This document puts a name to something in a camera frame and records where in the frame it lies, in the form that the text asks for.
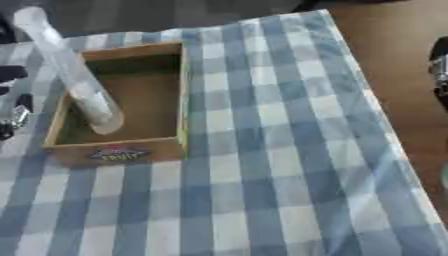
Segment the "cardboard box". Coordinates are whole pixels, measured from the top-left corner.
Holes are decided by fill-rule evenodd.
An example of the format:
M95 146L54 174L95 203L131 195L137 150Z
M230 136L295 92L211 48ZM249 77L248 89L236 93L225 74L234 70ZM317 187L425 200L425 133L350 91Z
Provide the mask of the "cardboard box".
M182 158L187 150L189 80L182 44L147 44L82 56L116 100L124 125L112 134L94 133L65 94L44 148L66 166Z

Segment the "box label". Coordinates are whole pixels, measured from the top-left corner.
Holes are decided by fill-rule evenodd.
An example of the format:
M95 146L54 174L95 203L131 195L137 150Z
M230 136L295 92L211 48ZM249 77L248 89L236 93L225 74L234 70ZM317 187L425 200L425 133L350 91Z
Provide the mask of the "box label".
M149 152L143 150L107 147L95 151L90 158L111 162L125 162L137 160L148 154Z

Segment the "blue and white checkered tablecloth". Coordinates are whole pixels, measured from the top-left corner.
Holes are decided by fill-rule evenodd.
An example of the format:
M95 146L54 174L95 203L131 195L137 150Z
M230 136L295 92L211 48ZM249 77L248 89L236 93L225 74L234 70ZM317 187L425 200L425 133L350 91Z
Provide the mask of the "blue and white checkered tablecloth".
M70 39L183 40L184 161L67 169L41 145L61 82L30 43L38 115L0 151L0 255L447 255L445 229L327 11Z

